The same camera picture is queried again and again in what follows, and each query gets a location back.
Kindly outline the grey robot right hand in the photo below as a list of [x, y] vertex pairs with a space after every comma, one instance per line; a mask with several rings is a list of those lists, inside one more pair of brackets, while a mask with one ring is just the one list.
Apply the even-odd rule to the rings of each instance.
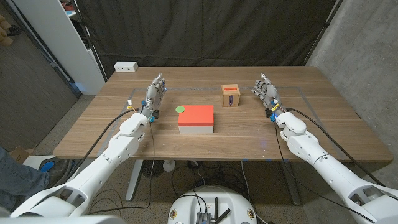
[[260, 80], [256, 80], [251, 92], [262, 101], [265, 107], [266, 118], [269, 118], [272, 122], [275, 122], [279, 115], [286, 112], [277, 88], [264, 73], [261, 74]]

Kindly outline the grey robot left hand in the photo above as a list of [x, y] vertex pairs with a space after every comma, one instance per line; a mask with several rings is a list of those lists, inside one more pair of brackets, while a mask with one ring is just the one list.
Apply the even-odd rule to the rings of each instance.
[[146, 97], [142, 102], [140, 114], [144, 115], [150, 122], [159, 117], [159, 108], [166, 91], [165, 79], [162, 78], [162, 74], [160, 73], [147, 87]]

